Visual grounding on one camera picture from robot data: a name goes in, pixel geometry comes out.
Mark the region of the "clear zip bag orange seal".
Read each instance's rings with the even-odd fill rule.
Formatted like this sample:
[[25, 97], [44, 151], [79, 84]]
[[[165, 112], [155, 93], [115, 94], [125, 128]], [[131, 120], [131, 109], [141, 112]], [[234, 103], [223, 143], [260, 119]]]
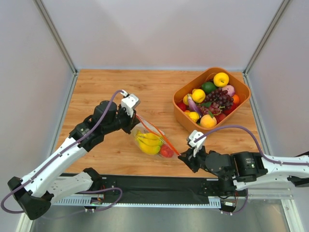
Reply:
[[155, 126], [154, 124], [145, 120], [141, 116], [136, 116], [136, 119], [137, 119], [137, 125], [131, 131], [131, 135], [133, 136], [134, 141], [135, 141], [137, 146], [138, 146], [138, 143], [135, 140], [135, 136], [136, 136], [137, 131], [141, 131], [142, 133], [153, 133], [153, 134], [155, 134], [155, 135], [157, 135], [161, 138], [161, 140], [163, 141], [163, 144], [168, 145], [174, 151], [173, 156], [179, 156], [180, 155], [180, 153], [177, 151], [177, 149], [172, 145], [171, 141], [167, 138], [165, 133], [163, 131], [161, 131], [157, 126]]

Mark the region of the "yellow banana bunch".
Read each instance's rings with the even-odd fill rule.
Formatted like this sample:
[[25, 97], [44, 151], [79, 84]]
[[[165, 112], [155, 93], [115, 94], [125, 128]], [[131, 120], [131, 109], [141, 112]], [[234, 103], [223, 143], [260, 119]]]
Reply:
[[137, 131], [135, 140], [141, 151], [148, 155], [158, 154], [163, 145], [159, 136], [153, 133], [142, 133], [140, 130]]

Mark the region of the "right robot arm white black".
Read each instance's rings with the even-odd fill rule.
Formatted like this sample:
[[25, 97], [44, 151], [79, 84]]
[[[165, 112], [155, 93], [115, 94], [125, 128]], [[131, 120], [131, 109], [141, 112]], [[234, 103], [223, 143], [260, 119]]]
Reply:
[[306, 165], [272, 163], [258, 152], [229, 155], [211, 150], [207, 153], [204, 146], [196, 155], [194, 149], [189, 148], [178, 156], [192, 172], [202, 169], [215, 175], [218, 180], [205, 184], [204, 188], [218, 196], [230, 196], [237, 191], [270, 183], [291, 182], [297, 188], [308, 187], [309, 156], [304, 153], [295, 158]]

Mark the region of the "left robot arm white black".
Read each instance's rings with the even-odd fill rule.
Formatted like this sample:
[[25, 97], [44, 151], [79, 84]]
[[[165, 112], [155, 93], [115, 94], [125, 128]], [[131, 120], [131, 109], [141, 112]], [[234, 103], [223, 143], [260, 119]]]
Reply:
[[29, 219], [40, 218], [52, 204], [67, 196], [105, 190], [101, 175], [93, 168], [85, 168], [65, 180], [58, 181], [57, 178], [72, 163], [102, 143], [105, 135], [118, 130], [130, 134], [138, 123], [135, 108], [139, 103], [132, 96], [123, 98], [120, 105], [102, 101], [39, 167], [22, 178], [12, 177], [8, 181], [14, 199]]

